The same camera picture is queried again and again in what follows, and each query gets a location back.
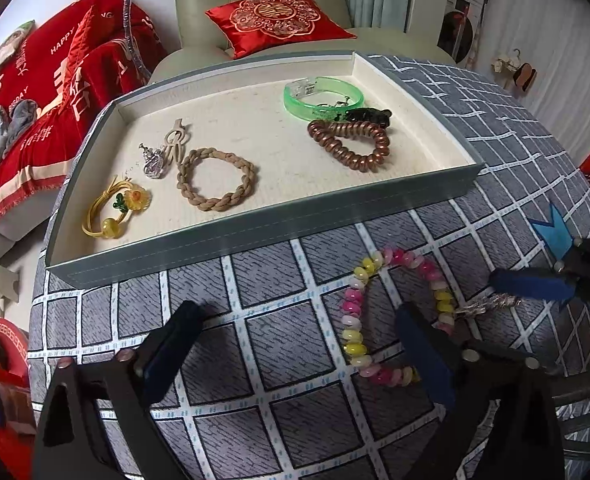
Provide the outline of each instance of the green bangle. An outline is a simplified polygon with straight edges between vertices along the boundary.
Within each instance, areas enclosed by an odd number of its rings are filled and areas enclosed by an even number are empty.
[[[332,92],[342,98],[351,100],[353,104],[346,106],[310,105],[300,101],[303,97],[318,94],[320,92]],[[364,94],[356,86],[334,79],[332,77],[312,77],[298,79],[288,83],[284,87],[284,107],[294,116],[307,121],[324,119],[327,121],[339,121],[344,118],[348,110],[361,108],[364,104]]]

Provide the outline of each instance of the red blanket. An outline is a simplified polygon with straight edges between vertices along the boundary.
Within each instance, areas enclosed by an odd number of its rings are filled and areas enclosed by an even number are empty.
[[[0,164],[0,217],[33,193],[60,187],[99,111],[143,85],[123,39],[122,4],[78,0],[31,34],[0,74],[1,105],[33,99],[41,114]],[[152,71],[166,53],[136,6],[132,31]]]

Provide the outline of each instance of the copper spiral hair tie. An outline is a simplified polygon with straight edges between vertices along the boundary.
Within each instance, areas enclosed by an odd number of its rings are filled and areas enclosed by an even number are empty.
[[[355,123],[338,123],[315,120],[309,123],[309,134],[316,143],[333,155],[345,166],[362,173],[377,171],[377,167],[384,164],[384,158],[390,154],[389,136],[379,124],[368,121]],[[355,137],[370,137],[375,142],[375,149],[371,155],[358,155],[342,144],[336,137],[351,139]]]

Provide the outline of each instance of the crystal pendant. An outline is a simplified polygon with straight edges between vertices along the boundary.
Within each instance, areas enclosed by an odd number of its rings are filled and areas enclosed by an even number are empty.
[[[144,174],[149,178],[160,178],[165,166],[162,150],[152,150],[143,144],[139,147],[144,150]]]

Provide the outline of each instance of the braided bracelet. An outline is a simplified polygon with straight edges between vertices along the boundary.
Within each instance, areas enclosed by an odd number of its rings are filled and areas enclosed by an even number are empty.
[[[389,136],[379,124],[368,121],[355,123],[338,123],[316,120],[309,123],[309,135],[328,153],[352,170],[362,173],[377,171],[377,166],[384,164],[384,157],[390,154]],[[375,141],[375,149],[371,155],[358,155],[342,144],[335,137],[371,137]]]
[[[120,211],[120,215],[117,218],[107,218],[102,222],[102,230],[97,232],[92,230],[92,220],[97,215],[99,209],[104,207],[104,204],[108,202],[108,199],[115,193],[115,202],[113,207]],[[133,184],[129,180],[120,180],[115,182],[113,179],[112,184],[108,186],[108,189],[99,196],[92,205],[88,208],[86,213],[86,219],[82,222],[82,231],[88,236],[93,238],[118,238],[121,235],[120,224],[126,218],[129,211],[142,211],[147,208],[150,204],[150,193],[144,188]]]
[[[194,192],[191,187],[191,173],[193,165],[202,158],[219,158],[229,162],[239,170],[242,170],[242,183],[232,193],[226,193],[222,198],[204,198]],[[255,182],[255,167],[246,159],[236,156],[235,153],[219,152],[215,148],[200,148],[191,150],[181,164],[177,165],[177,189],[182,191],[182,196],[188,199],[191,205],[196,205],[201,211],[226,211],[229,207],[238,204],[246,196],[253,192]]]
[[[444,275],[435,267],[435,264],[416,255],[413,251],[385,248],[382,252],[375,251],[372,256],[361,261],[361,267],[355,267],[349,280],[349,288],[344,294],[342,303],[342,324],[345,329],[341,338],[344,341],[344,352],[351,358],[351,364],[360,369],[362,377],[368,377],[374,384],[386,384],[387,386],[408,386],[413,381],[419,381],[417,371],[410,366],[404,368],[391,368],[374,363],[368,355],[368,348],[363,344],[361,335],[361,311],[363,309],[364,290],[370,277],[380,267],[389,264],[402,265],[409,269],[417,269],[417,272],[429,282],[431,290],[437,300],[437,310],[440,312],[436,328],[447,334],[453,333],[455,320],[453,317],[453,295],[449,291]]]

